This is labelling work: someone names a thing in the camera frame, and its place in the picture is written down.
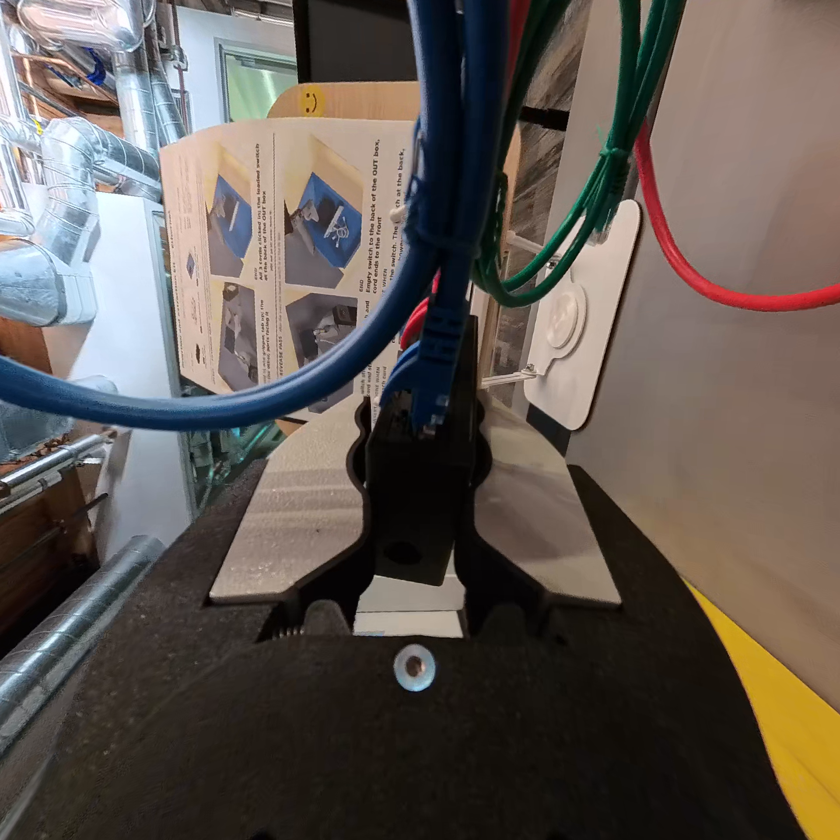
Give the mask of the yellow plastic bin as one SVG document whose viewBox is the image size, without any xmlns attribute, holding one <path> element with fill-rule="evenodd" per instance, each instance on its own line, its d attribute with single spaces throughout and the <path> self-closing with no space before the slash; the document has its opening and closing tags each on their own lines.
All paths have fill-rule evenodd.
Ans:
<svg viewBox="0 0 840 840">
<path fill-rule="evenodd" d="M 839 715 L 687 583 L 727 649 L 782 792 L 808 838 L 839 838 Z"/>
</svg>

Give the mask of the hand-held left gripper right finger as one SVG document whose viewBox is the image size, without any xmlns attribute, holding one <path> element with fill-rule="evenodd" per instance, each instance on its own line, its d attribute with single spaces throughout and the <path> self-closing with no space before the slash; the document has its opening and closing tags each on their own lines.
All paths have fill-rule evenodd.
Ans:
<svg viewBox="0 0 840 840">
<path fill-rule="evenodd" d="M 458 529 L 468 622 L 513 604 L 613 611 L 622 598 L 564 457 L 489 395 L 478 398 L 476 468 Z"/>
</svg>

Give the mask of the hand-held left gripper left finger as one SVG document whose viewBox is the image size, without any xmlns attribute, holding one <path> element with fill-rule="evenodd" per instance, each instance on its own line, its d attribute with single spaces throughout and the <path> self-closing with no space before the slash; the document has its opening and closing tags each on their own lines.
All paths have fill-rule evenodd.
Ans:
<svg viewBox="0 0 840 840">
<path fill-rule="evenodd" d="M 210 590 L 214 606 L 275 604 L 302 624 L 333 602 L 347 624 L 373 576 L 369 504 L 354 457 L 371 401 L 347 397 L 299 427 L 270 457 Z"/>
</svg>

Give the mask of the printed instruction poster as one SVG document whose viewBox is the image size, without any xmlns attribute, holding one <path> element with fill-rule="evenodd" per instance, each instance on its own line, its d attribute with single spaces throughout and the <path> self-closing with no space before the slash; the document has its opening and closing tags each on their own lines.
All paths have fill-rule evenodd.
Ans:
<svg viewBox="0 0 840 840">
<path fill-rule="evenodd" d="M 394 214 L 423 150 L 408 121 L 304 118 L 227 123 L 164 149 L 180 373 L 229 395 L 346 340 L 397 273 Z"/>
</svg>

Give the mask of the black ethernet switch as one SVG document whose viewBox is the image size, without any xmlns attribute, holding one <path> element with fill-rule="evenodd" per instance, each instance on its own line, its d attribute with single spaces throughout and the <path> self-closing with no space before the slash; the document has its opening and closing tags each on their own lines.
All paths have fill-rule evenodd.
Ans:
<svg viewBox="0 0 840 840">
<path fill-rule="evenodd" d="M 468 316 L 444 422 L 412 426 L 412 394 L 381 406 L 365 448 L 374 572 L 421 585 L 444 583 L 476 464 L 477 318 Z"/>
</svg>

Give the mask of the silver spiral ventilation duct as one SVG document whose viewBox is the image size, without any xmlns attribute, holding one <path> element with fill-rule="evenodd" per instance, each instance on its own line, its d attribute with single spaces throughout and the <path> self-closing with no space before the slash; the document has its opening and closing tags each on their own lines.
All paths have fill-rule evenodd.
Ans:
<svg viewBox="0 0 840 840">
<path fill-rule="evenodd" d="M 132 537 L 2 658 L 2 756 L 98 644 L 164 551 L 155 537 Z"/>
</svg>

